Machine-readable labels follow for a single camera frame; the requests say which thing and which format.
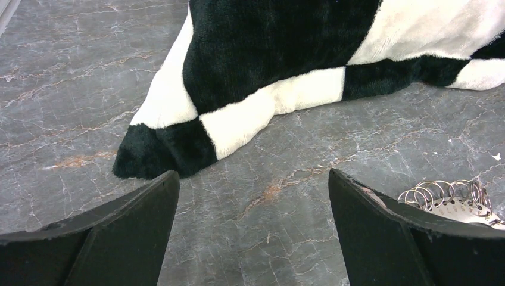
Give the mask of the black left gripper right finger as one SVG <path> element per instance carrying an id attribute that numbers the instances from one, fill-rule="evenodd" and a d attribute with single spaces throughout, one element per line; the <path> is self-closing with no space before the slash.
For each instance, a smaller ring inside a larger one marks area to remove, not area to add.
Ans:
<path id="1" fill-rule="evenodd" d="M 328 193 L 351 285 L 504 284 L 504 230 L 406 205 L 338 169 Z"/>

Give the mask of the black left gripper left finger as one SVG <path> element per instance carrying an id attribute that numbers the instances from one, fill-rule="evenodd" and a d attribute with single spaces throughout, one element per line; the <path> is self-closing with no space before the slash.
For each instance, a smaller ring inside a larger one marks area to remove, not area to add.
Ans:
<path id="1" fill-rule="evenodd" d="M 1 284 L 156 285 L 179 191 L 169 171 L 77 216 L 1 235 Z"/>

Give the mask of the metal key organizer red handle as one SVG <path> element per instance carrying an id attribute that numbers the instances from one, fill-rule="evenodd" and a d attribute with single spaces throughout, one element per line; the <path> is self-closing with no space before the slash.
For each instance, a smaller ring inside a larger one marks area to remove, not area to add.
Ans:
<path id="1" fill-rule="evenodd" d="M 504 220 L 492 209 L 487 190 L 476 180 L 422 181 L 403 191 L 398 201 L 446 219 L 504 230 Z"/>

